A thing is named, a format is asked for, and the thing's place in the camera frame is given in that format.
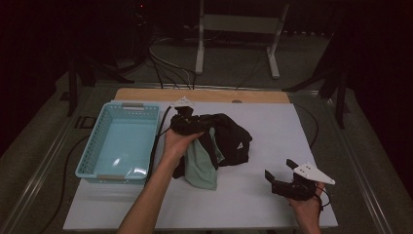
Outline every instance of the white metal frame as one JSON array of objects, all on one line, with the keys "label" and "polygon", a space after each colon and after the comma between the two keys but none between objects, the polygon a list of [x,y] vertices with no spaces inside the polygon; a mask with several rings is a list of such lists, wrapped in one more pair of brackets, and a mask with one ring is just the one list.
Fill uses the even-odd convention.
[{"label": "white metal frame", "polygon": [[286,14],[288,12],[289,4],[284,4],[282,8],[282,15],[279,18],[260,18],[205,14],[204,0],[200,1],[200,31],[198,39],[197,62],[195,65],[196,74],[202,74],[204,70],[204,30],[220,30],[271,34],[274,33],[274,41],[271,47],[267,48],[267,56],[271,68],[272,77],[274,79],[280,78],[275,51],[280,41],[282,28]]}]

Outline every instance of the dark background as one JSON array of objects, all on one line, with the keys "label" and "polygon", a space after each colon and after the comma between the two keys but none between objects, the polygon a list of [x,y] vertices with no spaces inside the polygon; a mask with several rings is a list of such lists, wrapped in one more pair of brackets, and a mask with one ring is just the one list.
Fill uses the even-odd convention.
[{"label": "dark background", "polygon": [[[260,7],[270,1],[255,7],[246,0],[236,6],[231,2],[206,1],[206,11],[271,14]],[[185,38],[183,25],[194,27],[198,23],[198,4],[193,0],[2,1],[0,153],[55,92],[55,81],[67,71],[73,47],[116,67],[116,59],[135,58],[145,48],[130,51],[128,44],[119,43],[113,35],[124,35],[123,41],[139,39],[147,32],[140,30],[141,25],[147,23],[165,35]],[[350,65],[348,87],[355,90],[359,105],[411,195],[412,10],[408,1],[297,0],[284,25],[290,36],[304,32],[331,38],[316,74],[334,62],[344,60]],[[134,39],[129,38],[131,30]]]}]

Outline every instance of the light blue basket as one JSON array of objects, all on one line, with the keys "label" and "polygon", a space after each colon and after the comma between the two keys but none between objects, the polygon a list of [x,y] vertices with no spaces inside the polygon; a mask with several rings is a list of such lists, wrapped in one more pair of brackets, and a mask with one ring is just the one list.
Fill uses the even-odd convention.
[{"label": "light blue basket", "polygon": [[95,183],[143,184],[159,113],[157,104],[104,104],[76,176]]}]

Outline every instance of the basket handle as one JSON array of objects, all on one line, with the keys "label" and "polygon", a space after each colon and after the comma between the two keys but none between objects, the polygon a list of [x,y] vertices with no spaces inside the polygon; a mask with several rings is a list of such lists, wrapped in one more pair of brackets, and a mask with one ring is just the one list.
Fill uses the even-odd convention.
[{"label": "basket handle", "polygon": [[97,175],[97,179],[125,179],[124,175]]},{"label": "basket handle", "polygon": [[127,110],[145,110],[145,106],[143,103],[125,103],[122,102],[122,108]]}]

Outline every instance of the floor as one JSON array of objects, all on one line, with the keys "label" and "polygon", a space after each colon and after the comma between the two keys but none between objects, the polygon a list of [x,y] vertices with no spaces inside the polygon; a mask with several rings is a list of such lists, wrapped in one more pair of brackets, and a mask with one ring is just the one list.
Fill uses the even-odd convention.
[{"label": "floor", "polygon": [[[272,79],[266,61],[268,40],[252,38],[210,40],[206,43],[204,73],[194,76],[196,40],[158,38],[155,56],[177,64],[170,67],[148,59],[138,69],[125,73],[134,84],[125,85],[96,73],[94,87],[79,85],[79,106],[71,118],[60,101],[67,92],[67,75],[56,83],[57,92],[39,110],[0,160],[0,223],[2,233],[71,233],[61,230],[79,178],[73,172],[85,147],[83,138],[91,129],[80,128],[78,118],[97,116],[121,87],[161,88],[157,73],[162,69],[165,88],[280,90],[309,78],[328,44],[317,36],[282,36],[276,51],[281,78]],[[399,181],[378,138],[357,105],[351,90],[346,97],[346,129],[333,117],[334,99],[320,99],[316,83],[288,94],[296,105],[318,167],[334,177],[329,187],[338,227],[323,233],[411,233],[413,204]],[[80,233],[114,233],[96,231]],[[214,230],[213,233],[265,233],[258,230]],[[293,233],[293,230],[277,230]]]}]

